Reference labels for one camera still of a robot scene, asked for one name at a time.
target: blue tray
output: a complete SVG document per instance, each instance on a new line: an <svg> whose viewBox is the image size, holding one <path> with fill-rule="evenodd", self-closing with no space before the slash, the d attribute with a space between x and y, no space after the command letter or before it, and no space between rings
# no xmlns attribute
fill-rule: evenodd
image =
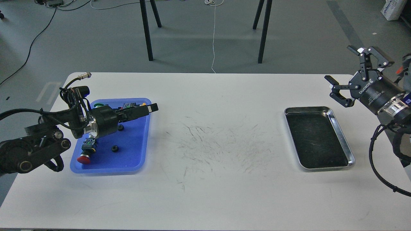
<svg viewBox="0 0 411 231"><path fill-rule="evenodd" d="M93 101L91 106L96 103L108 104L111 108L116 109L122 107L124 103L146 103L149 105L151 101L146 98L98 99ZM149 123L150 115L120 123L124 125L123 131L117 131L108 136L98 138L96 153L90 156L90 164L81 164L77 161L77 158L82 152L81 146L83 141L88 138L89 134L83 135L82 138L77 140L70 162L70 169L74 173L119 173L136 171L142 167L145 161ZM117 152L111 151L113 145L118 146L119 150Z"/></svg>

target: table leg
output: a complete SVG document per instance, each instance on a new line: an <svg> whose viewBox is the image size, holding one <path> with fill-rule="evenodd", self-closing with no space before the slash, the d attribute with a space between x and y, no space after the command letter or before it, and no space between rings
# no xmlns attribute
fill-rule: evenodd
<svg viewBox="0 0 411 231"><path fill-rule="evenodd" d="M151 8L153 9L153 12L154 12L155 21L157 22L157 27L160 28L161 22L160 22L160 17L158 16L158 11L155 5L155 0L150 0L150 3L151 3Z"/></svg>
<svg viewBox="0 0 411 231"><path fill-rule="evenodd" d="M264 0L258 3L256 18L254 19L253 30L257 29L258 20L260 19L261 10L263 9Z"/></svg>
<svg viewBox="0 0 411 231"><path fill-rule="evenodd" d="M258 63L263 63L264 47L266 46L268 22L270 20L272 0L267 0L266 15L264 16L263 34L261 36L260 51L258 54Z"/></svg>
<svg viewBox="0 0 411 231"><path fill-rule="evenodd" d="M145 35L145 43L147 45L148 60L153 61L153 52L151 49L150 31L148 29L147 10L145 8L145 1L140 1L141 16L143 17L143 27Z"/></svg>

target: white table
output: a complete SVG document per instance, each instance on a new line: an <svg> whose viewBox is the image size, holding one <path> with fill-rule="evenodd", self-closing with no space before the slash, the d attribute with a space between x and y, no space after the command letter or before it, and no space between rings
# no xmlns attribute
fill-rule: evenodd
<svg viewBox="0 0 411 231"><path fill-rule="evenodd" d="M19 174L0 209L0 227L410 230L411 198L393 193L369 166L377 117L359 102L346 109L331 99L323 76L93 73L74 84L90 87L90 101L146 97L158 103L144 166L131 175L74 174L75 140L64 130L73 143L62 154L65 169ZM341 83L351 78L333 76ZM294 106L333 109L356 165L304 172L284 118L284 109ZM52 110L66 107L57 99ZM386 136L374 150L380 173L411 190Z"/></svg>

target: gray floor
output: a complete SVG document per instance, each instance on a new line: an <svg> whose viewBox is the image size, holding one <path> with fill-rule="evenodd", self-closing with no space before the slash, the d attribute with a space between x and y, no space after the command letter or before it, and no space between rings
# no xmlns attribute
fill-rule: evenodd
<svg viewBox="0 0 411 231"><path fill-rule="evenodd" d="M97 0L93 5L109 7L131 1ZM84 2L77 0L72 6ZM263 14L256 31L252 30L252 23L258 3L225 0L216 8L214 70L353 74L359 64L358 58L346 49L352 44L378 46L389 54L396 64L385 74L394 79L401 57L411 52L411 32L401 21L385 20L380 13L384 3L274 1L263 64L257 64ZM214 8L202 0L158 1L157 8L162 28L156 27L147 5L153 62L147 58L138 4L108 10L95 10L89 5L74 11L58 10L50 27L34 43L27 65L0 85L0 111L49 110L49 99L56 95L49 88L37 102L41 90L49 82L61 86L72 72L212 73ZM0 10L6 16L0 21L2 81L24 63L31 41L47 25L54 9L27 0L0 0ZM30 113L4 119L0 123L0 141L24 136L23 128L36 122L37 116ZM14 178L15 175L0 178L0 203Z"/></svg>

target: stainless steel tray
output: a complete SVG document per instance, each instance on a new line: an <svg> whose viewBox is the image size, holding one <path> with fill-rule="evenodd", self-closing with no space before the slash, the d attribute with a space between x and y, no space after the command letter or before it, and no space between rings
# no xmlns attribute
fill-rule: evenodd
<svg viewBox="0 0 411 231"><path fill-rule="evenodd" d="M353 153L330 108L291 107L284 113L303 168L331 170L355 164Z"/></svg>

